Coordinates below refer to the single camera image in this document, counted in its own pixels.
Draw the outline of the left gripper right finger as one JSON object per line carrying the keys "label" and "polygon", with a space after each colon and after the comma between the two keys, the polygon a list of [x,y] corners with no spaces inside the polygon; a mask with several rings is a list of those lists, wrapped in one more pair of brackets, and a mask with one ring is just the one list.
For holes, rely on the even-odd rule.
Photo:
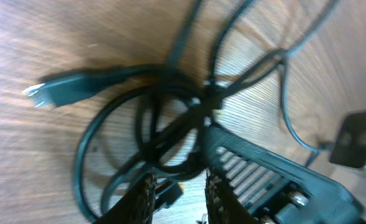
{"label": "left gripper right finger", "polygon": [[207,171],[205,198],[210,224],[258,224],[258,220],[235,198],[229,186],[211,170]]}

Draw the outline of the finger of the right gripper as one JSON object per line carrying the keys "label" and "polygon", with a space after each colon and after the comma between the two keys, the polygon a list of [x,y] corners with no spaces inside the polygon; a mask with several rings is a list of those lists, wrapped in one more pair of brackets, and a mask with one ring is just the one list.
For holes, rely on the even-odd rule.
{"label": "finger of the right gripper", "polygon": [[249,142],[205,129],[204,162],[258,223],[364,223],[364,206],[340,183]]}

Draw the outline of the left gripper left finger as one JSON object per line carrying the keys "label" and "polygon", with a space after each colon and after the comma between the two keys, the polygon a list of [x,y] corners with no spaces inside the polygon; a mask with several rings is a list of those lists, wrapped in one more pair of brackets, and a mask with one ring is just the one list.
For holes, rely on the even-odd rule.
{"label": "left gripper left finger", "polygon": [[156,184],[155,175],[146,174],[95,224],[151,224]]}

